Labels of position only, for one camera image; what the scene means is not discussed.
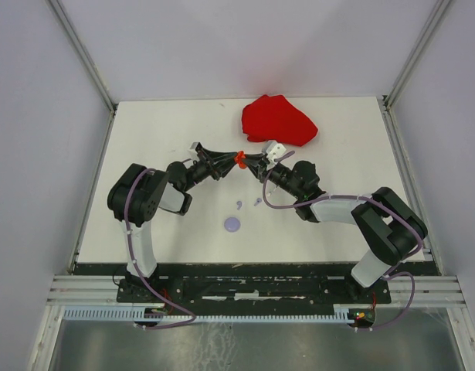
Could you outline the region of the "orange earbud charging case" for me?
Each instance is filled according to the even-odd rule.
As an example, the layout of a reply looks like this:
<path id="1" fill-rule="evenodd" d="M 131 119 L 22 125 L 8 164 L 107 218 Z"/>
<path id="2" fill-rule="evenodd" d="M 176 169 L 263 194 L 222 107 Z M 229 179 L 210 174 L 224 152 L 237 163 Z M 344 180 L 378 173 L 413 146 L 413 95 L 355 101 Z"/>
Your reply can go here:
<path id="1" fill-rule="evenodd" d="M 244 151 L 238 151 L 236 156 L 234 157 L 234 162 L 239 166 L 240 169 L 246 169 L 247 165 L 244 162 L 246 159 L 246 155 Z"/>

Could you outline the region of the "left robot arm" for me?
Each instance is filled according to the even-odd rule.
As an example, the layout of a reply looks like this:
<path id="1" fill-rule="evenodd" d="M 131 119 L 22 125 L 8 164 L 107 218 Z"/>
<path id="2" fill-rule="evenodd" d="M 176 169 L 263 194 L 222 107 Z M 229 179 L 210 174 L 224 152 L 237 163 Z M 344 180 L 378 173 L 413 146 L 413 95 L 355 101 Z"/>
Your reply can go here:
<path id="1" fill-rule="evenodd" d="M 172 162 L 165 170 L 133 163 L 109 191 L 107 208 L 122 224 L 129 274 L 139 277 L 134 293 L 143 301 L 153 301 L 161 283 L 152 277 L 158 262 L 154 255 L 151 221 L 158 209 L 184 216 L 192 203 L 190 189 L 207 178 L 216 181 L 238 165 L 241 151 L 210 151 L 195 142 L 191 158 Z"/>

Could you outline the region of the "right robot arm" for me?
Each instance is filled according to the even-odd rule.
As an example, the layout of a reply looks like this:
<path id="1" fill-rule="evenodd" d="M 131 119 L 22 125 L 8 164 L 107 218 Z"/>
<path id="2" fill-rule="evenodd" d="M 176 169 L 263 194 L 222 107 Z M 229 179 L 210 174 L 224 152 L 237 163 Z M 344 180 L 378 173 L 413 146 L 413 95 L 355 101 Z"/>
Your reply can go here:
<path id="1" fill-rule="evenodd" d="M 278 206 L 263 201 L 272 209 L 294 209 L 310 223 L 344 223 L 359 228 L 368 252 L 352 268 L 344 283 L 345 295 L 362 302 L 372 294 L 372 285 L 396 269 L 405 259 L 422 249 L 428 235 L 426 224 L 389 187 L 366 196 L 328 195 L 319 187 L 315 164 L 299 161 L 293 168 L 271 160 L 265 154 L 244 155 L 239 167 L 248 168 L 263 184 L 268 182 L 295 198 L 295 203 Z"/>

